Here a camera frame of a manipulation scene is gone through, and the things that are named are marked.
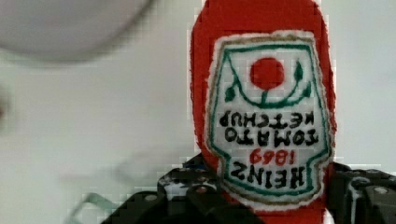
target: black plastic mechanism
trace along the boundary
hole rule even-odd
[[[230,204],[220,195],[214,173],[201,156],[174,169],[158,181],[158,192],[132,196],[102,224],[213,223],[259,224],[262,221],[242,204]]]
[[[328,209],[336,224],[395,224],[396,177],[335,164]]]
[[[396,177],[377,170],[351,170],[335,163],[328,209],[336,224],[396,224]],[[242,204],[221,196],[216,174],[201,155],[158,181],[158,192],[132,196],[102,224],[263,223]]]

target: bottle label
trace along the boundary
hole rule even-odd
[[[247,205],[315,200],[332,137],[313,34],[227,36],[213,57],[205,143],[223,187]]]

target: white table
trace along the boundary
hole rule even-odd
[[[1,53],[0,95],[10,104],[0,131],[2,223],[63,223],[85,193],[121,202],[199,152],[188,36],[201,6],[155,1],[84,62]],[[337,160],[394,172],[396,2],[333,0],[322,9],[336,59]]]

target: heinz label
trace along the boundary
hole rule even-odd
[[[224,187],[264,204],[312,202],[332,155],[313,35],[233,35],[214,54],[205,143]]]

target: green border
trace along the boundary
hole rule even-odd
[[[218,79],[216,80],[216,100],[215,100],[215,106],[213,107],[211,114],[210,114],[210,136],[209,136],[209,144],[211,146],[211,148],[214,148],[219,154],[220,156],[222,156],[225,160],[226,160],[226,164],[225,164],[225,171],[224,171],[224,179],[226,179],[227,181],[229,181],[230,183],[235,184],[236,186],[240,187],[240,188],[244,188],[250,191],[254,191],[256,193],[259,194],[265,194],[265,195],[274,195],[274,196],[284,196],[284,195],[291,195],[291,196],[297,196],[303,193],[307,193],[309,191],[311,191],[312,189],[314,189],[313,186],[313,180],[311,178],[311,173],[312,173],[312,168],[311,168],[311,163],[318,159],[321,158],[323,156],[325,156],[326,154],[330,155],[331,154],[331,149],[329,148],[328,145],[328,141],[329,139],[327,137],[325,137],[325,148],[323,150],[321,150],[319,152],[319,154],[311,157],[311,159],[309,159],[306,163],[306,171],[307,171],[307,187],[305,189],[301,189],[301,190],[297,190],[297,191],[285,191],[285,192],[272,192],[272,191],[268,191],[265,189],[257,189],[254,187],[251,187],[250,185],[247,185],[245,183],[241,183],[240,181],[236,181],[230,178],[229,175],[229,169],[230,169],[230,160],[231,157],[229,154],[225,153],[224,151],[222,151],[220,148],[216,147],[214,144],[214,136],[213,136],[213,130],[214,130],[214,124],[215,124],[215,111],[216,108],[218,106],[218,102],[219,102],[219,81],[222,75],[222,69],[223,69],[223,65],[225,64],[226,60],[228,57],[230,57],[231,53],[243,53],[243,52],[249,52],[249,51],[256,51],[256,50],[263,50],[263,49],[299,49],[299,50],[306,50],[309,54],[310,57],[310,61],[311,61],[311,69],[312,69],[312,75],[314,78],[314,86],[315,86],[315,92],[318,96],[318,105],[319,108],[321,110],[321,114],[322,114],[322,125],[323,125],[323,129],[325,132],[325,136],[328,136],[328,130],[326,128],[326,120],[325,118],[327,117],[326,114],[324,113],[323,110],[323,106],[322,106],[322,102],[321,102],[321,94],[319,94],[318,92],[318,86],[317,86],[317,80],[316,80],[316,74],[315,74],[315,68],[314,68],[314,60],[313,60],[313,54],[312,54],[312,48],[308,45],[304,45],[304,44],[272,44],[272,45],[259,45],[259,46],[254,46],[254,47],[249,47],[249,48],[243,48],[243,49],[224,49],[224,52],[222,54],[222,60],[221,60],[221,64],[219,65],[220,70],[219,72],[216,74]]]
[[[265,102],[265,101],[266,101],[266,96],[267,96],[267,94],[268,94],[268,91],[264,91],[264,92],[262,93],[262,101],[261,101],[260,103],[251,101],[250,99],[248,99],[248,97],[245,95],[245,93],[244,93],[244,91],[243,91],[243,87],[242,87],[241,81],[239,80],[238,74],[237,74],[235,68],[233,67],[233,62],[232,62],[232,60],[231,60],[230,53],[227,53],[224,57],[226,57],[226,61],[228,61],[228,63],[230,64],[231,70],[232,70],[232,72],[233,72],[233,85],[232,85],[231,87],[229,87],[229,88],[227,89],[227,91],[228,91],[228,90],[233,90],[233,91],[234,91],[234,87],[236,86],[237,89],[239,90],[239,93],[241,94],[242,98],[244,98],[244,100],[245,100],[246,102],[248,102],[250,105],[256,106],[256,107],[258,107],[258,108],[260,108],[260,109],[279,109],[279,108],[283,108],[283,107],[286,107],[286,106],[297,105],[297,104],[299,104],[305,97],[309,97],[309,95],[311,95],[311,89],[312,89],[312,87],[311,87],[311,83],[309,83],[309,84],[307,85],[307,87],[303,90],[303,93],[301,94],[301,96],[300,96],[297,100],[289,101],[289,98],[290,98],[291,96],[293,96],[294,93],[297,91],[297,87],[298,87],[298,85],[299,85],[299,83],[300,83],[300,81],[301,81],[300,79],[297,79],[297,78],[295,77],[296,74],[294,74],[294,77],[296,78],[296,80],[295,80],[296,83],[295,83],[295,85],[294,85],[294,88],[293,88],[292,91],[289,93],[289,95],[286,96],[285,98],[283,98],[281,101],[279,101],[279,102],[271,102],[271,103]]]

